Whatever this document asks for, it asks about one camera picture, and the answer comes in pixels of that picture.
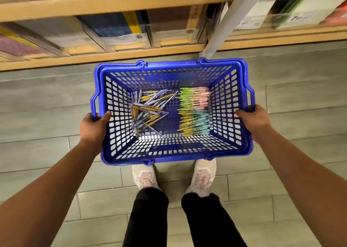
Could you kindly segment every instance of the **blue shopping basket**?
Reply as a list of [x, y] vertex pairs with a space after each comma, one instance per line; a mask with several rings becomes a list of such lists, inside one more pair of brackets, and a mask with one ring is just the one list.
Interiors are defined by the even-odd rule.
[[[245, 156], [253, 150], [250, 132], [236, 109], [255, 105], [254, 90], [248, 84], [247, 63], [243, 59], [154, 62], [136, 64], [100, 64], [95, 68], [96, 91], [91, 98], [93, 117], [98, 98], [100, 116], [110, 110], [112, 117], [103, 141], [101, 159], [107, 165], [145, 164], [158, 162]], [[211, 91], [209, 135], [182, 136], [178, 131], [180, 101], [173, 98], [164, 108], [168, 116], [139, 137], [132, 131], [129, 109], [130, 93], [139, 89], [179, 90], [181, 87], [206, 86]]]

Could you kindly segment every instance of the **leg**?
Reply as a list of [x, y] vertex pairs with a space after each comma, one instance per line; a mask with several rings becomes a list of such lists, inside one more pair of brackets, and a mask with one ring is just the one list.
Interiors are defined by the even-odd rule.
[[215, 178], [216, 163], [197, 160], [191, 185], [182, 198], [195, 247], [229, 246], [247, 247], [232, 219], [222, 207], [219, 197], [209, 193]]
[[123, 247], [142, 246], [145, 239], [153, 246], [165, 247], [169, 200], [158, 187], [153, 166], [134, 165], [132, 173], [141, 190], [132, 207]]

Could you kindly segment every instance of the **hand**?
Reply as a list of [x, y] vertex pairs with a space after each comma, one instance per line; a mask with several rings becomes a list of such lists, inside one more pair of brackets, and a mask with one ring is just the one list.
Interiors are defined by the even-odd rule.
[[235, 114], [242, 118], [245, 127], [252, 133], [252, 138], [257, 142], [256, 135], [264, 127], [271, 127], [270, 117], [266, 110], [260, 105], [255, 105], [254, 112], [245, 112], [242, 110], [236, 110]]
[[106, 125], [110, 121], [110, 118], [111, 112], [107, 111], [101, 119], [93, 122], [92, 114], [88, 113], [80, 124], [80, 142], [95, 148], [97, 155], [101, 152], [102, 141], [106, 135]]

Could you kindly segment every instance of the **pen bundle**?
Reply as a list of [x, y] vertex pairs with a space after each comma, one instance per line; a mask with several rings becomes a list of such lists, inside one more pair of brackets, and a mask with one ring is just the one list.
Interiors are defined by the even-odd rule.
[[209, 105], [210, 91], [207, 87], [181, 88], [178, 99], [182, 116], [179, 130], [183, 136], [208, 135], [210, 133]]
[[168, 89], [158, 91], [142, 91], [140, 89], [131, 93], [132, 103], [130, 104], [130, 110], [133, 118], [132, 129], [137, 137], [140, 135], [140, 131], [146, 128], [150, 128], [156, 134], [163, 137], [152, 125], [169, 114], [163, 111], [163, 108], [177, 93], [178, 91], [173, 92]]

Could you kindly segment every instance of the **white shelf post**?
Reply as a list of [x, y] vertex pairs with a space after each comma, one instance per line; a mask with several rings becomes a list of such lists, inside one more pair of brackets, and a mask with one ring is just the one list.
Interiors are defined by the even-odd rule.
[[258, 0], [234, 0], [200, 57], [210, 59]]

